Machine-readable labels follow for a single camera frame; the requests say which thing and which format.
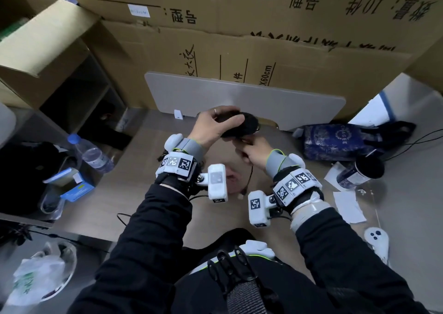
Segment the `white plastic bag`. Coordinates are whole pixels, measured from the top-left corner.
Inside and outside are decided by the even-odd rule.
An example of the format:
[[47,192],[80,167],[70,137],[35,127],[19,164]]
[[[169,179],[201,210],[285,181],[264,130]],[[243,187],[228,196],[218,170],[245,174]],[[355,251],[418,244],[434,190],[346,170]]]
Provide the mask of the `white plastic bag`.
[[14,272],[14,288],[5,308],[38,305],[43,296],[60,287],[64,269],[65,262],[56,255],[23,259]]

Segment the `black sleeve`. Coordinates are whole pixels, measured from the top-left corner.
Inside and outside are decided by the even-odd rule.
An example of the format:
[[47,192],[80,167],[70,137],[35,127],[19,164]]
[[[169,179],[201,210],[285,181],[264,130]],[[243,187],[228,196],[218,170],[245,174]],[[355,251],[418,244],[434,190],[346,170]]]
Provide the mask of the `black sleeve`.
[[406,280],[386,266],[334,208],[312,216],[296,232],[315,283],[357,291],[386,314],[428,313]]
[[191,211],[183,195],[153,184],[98,269],[96,282],[68,313],[164,313],[172,301]]

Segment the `plastic water bottle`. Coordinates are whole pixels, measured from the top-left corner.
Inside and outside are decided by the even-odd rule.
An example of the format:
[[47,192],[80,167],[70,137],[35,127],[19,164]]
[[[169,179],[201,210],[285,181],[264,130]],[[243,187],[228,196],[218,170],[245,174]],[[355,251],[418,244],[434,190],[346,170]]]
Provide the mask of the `plastic water bottle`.
[[114,169],[113,161],[90,141],[80,138],[77,134],[71,134],[68,136],[68,142],[73,144],[81,158],[99,173],[106,174]]

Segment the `person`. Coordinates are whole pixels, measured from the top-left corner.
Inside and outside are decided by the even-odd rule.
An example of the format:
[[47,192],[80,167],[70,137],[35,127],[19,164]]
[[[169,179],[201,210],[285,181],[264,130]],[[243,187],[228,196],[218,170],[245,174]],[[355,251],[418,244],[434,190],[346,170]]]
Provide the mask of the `person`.
[[[206,152],[225,131],[241,125],[243,115],[222,123],[214,120],[231,110],[239,108],[219,106],[198,116],[188,137],[201,147],[196,154]],[[233,143],[245,162],[271,177],[295,166],[261,136]],[[291,230],[313,283],[278,258],[270,259],[264,252],[272,255],[272,243],[267,243],[267,248],[245,229],[233,229],[204,249],[184,248],[183,236],[192,215],[189,197],[186,189],[157,179],[109,259],[98,269],[95,283],[81,291],[68,313],[428,313],[414,301],[406,281],[386,266],[327,202],[307,199],[291,215]],[[205,268],[219,249],[230,252],[236,245],[245,248],[246,243],[262,246],[258,251],[263,255],[247,258],[257,280],[270,290],[277,304],[265,311],[251,311],[247,295],[241,298],[240,310],[233,310],[232,304],[228,308],[218,283]]]

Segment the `blue bottle cap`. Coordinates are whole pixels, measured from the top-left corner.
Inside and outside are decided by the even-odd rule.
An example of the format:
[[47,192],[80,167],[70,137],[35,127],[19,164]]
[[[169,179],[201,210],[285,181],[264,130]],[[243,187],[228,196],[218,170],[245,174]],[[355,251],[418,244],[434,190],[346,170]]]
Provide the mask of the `blue bottle cap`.
[[68,136],[68,142],[70,144],[76,145],[80,142],[81,138],[78,136],[78,134],[70,134]]

